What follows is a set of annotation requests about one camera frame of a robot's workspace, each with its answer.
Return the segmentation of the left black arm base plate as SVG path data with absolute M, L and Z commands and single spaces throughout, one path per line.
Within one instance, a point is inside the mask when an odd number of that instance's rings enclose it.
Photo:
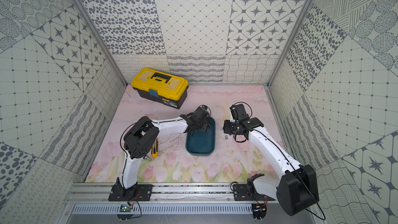
M 108 200 L 111 202 L 117 201 L 132 201 L 138 200 L 147 202 L 150 201 L 152 195 L 153 185 L 152 184 L 135 184 L 132 187 L 125 189 L 119 177 L 116 183 L 113 185 L 109 194 Z

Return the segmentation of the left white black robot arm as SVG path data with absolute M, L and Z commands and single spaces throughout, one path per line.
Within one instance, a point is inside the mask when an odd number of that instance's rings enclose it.
M 204 130 L 210 120 L 211 110 L 206 105 L 200 105 L 194 112 L 180 115 L 167 120 L 151 120 L 147 116 L 131 125 L 120 140 L 120 146 L 125 153 L 122 174 L 117 178 L 117 189 L 125 194 L 137 185 L 138 171 L 141 162 L 152 149 L 156 139 L 175 133 L 193 133 Z

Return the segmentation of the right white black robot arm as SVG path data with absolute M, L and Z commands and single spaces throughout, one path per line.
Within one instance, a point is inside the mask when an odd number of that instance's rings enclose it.
M 231 119 L 225 120 L 223 131 L 234 138 L 244 136 L 255 145 L 275 170 L 279 180 L 270 180 L 264 174 L 247 179 L 247 195 L 252 198 L 270 197 L 293 216 L 308 210 L 319 202 L 316 172 L 310 165 L 301 165 L 291 157 L 269 134 L 264 124 L 246 113 L 241 102 L 230 107 Z

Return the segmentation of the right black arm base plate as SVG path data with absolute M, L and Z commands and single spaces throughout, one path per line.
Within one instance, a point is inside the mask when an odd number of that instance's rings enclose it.
M 233 192 L 235 201 L 275 201 L 275 199 L 268 197 L 266 195 L 258 194 L 252 186 L 247 186 L 247 184 L 239 184 L 232 182 L 230 184 L 230 189 Z

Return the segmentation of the teal plastic storage tray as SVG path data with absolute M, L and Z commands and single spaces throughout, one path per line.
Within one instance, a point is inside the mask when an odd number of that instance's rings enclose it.
M 210 156 L 215 150 L 216 123 L 211 117 L 206 131 L 197 130 L 188 133 L 186 138 L 186 150 L 193 156 Z

